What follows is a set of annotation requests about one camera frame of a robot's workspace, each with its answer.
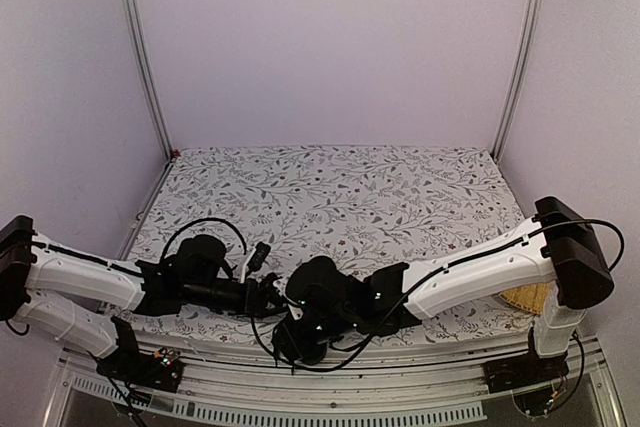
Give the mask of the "black canvas sneaker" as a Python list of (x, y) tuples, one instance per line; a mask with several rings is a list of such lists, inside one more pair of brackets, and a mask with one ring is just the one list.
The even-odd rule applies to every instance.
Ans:
[(327, 345), (317, 340), (315, 330), (302, 320), (287, 316), (273, 330), (271, 343), (280, 358), (307, 366), (319, 364), (327, 354)]

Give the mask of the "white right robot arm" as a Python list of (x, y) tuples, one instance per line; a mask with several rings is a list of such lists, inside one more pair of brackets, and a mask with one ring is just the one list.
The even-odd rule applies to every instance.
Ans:
[(460, 304), (547, 284), (543, 312), (531, 329), (532, 349), (516, 368), (524, 382), (539, 382), (567, 350), (586, 310), (612, 294), (614, 281), (594, 231), (597, 221), (555, 197), (535, 206), (533, 217), (493, 240), (441, 258), (399, 262), (362, 280), (326, 256), (312, 258), (286, 283), (292, 305), (273, 331), (273, 346), (291, 362), (314, 365), (348, 332), (391, 336)]

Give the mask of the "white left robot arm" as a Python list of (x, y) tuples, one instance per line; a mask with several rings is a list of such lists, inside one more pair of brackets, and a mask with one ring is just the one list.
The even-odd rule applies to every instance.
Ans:
[(186, 305), (232, 315), (271, 317), (284, 311), (277, 276), (252, 278), (270, 252), (258, 243), (244, 251), (239, 272), (226, 260), (218, 238), (199, 234), (181, 240), (175, 253), (156, 262), (114, 260), (74, 250), (37, 232), (18, 215), (1, 229), (1, 318), (25, 317), (37, 297), (91, 299), (147, 317), (180, 314)]

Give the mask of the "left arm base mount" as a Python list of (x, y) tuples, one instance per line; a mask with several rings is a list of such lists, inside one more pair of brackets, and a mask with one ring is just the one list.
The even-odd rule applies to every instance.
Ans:
[(153, 353), (140, 350), (130, 324), (111, 317), (116, 332), (116, 349), (96, 361), (98, 374), (124, 382), (127, 386), (147, 387), (176, 393), (181, 383), (185, 364), (181, 352), (161, 347)]

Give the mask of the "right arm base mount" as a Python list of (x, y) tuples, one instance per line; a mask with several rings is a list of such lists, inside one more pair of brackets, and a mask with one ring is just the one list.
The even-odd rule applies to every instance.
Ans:
[(567, 351), (540, 357), (535, 349), (533, 329), (527, 338), (528, 350), (512, 357), (485, 362), (483, 379), (491, 394), (529, 387), (563, 377), (569, 373)]

